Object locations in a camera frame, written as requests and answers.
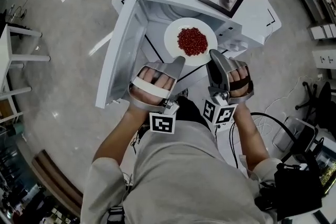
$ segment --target open cabinet door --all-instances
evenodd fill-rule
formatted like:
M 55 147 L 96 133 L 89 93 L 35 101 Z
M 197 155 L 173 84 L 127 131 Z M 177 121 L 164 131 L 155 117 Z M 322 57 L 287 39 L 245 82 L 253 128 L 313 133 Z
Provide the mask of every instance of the open cabinet door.
M 114 27 L 100 75 L 96 106 L 104 109 L 123 97 L 131 81 L 148 20 L 137 0 L 126 0 Z

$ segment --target red beans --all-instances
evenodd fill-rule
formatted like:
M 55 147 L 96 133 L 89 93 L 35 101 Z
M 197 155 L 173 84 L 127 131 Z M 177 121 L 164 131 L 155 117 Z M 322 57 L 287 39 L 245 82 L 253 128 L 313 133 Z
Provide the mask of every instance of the red beans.
M 183 28 L 178 35 L 178 44 L 188 56 L 202 54 L 208 47 L 206 36 L 195 27 Z

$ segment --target white strap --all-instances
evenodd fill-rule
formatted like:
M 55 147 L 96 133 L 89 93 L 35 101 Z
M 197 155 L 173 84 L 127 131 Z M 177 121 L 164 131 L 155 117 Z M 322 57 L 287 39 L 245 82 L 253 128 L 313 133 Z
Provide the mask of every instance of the white strap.
M 150 93 L 157 97 L 167 99 L 170 93 L 170 91 L 159 88 L 155 86 L 154 84 L 151 84 L 143 79 L 140 79 L 139 77 L 136 77 L 132 83 L 138 88 L 140 88 L 141 90 L 144 90 L 145 92 Z

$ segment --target white plate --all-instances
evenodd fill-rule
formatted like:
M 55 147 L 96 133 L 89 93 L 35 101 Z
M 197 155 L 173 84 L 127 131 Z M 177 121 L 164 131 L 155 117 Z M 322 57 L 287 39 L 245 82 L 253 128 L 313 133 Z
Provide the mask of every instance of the white plate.
M 202 54 L 188 56 L 185 54 L 183 49 L 178 47 L 178 35 L 183 28 L 193 27 L 196 27 L 203 35 L 206 36 L 208 47 Z M 182 18 L 172 22 L 164 34 L 164 44 L 167 51 L 173 58 L 176 58 L 177 56 L 183 56 L 187 66 L 205 65 L 211 60 L 209 51 L 211 49 L 217 49 L 218 46 L 216 35 L 209 25 L 195 18 Z

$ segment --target hand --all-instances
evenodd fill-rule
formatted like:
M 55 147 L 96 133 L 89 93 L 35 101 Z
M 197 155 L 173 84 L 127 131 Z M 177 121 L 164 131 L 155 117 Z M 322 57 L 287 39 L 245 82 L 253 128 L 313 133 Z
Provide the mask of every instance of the hand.
M 155 72 L 156 70 L 145 67 L 140 72 L 139 78 L 151 83 L 154 78 Z M 166 74 L 162 74 L 154 85 L 163 88 L 165 90 L 170 90 L 173 84 L 174 84 L 173 78 L 168 77 Z M 147 93 L 136 86 L 132 87 L 131 95 L 136 99 L 138 99 L 139 101 L 150 105 L 158 105 L 162 101 L 162 98 L 151 95 L 150 93 Z
M 241 79 L 245 79 L 248 76 L 248 72 L 246 67 L 239 67 L 238 69 L 230 72 L 228 74 L 229 76 L 229 82 L 239 81 Z M 244 87 L 231 91 L 230 96 L 231 97 L 242 97 L 247 93 L 248 90 L 248 84 L 246 84 Z

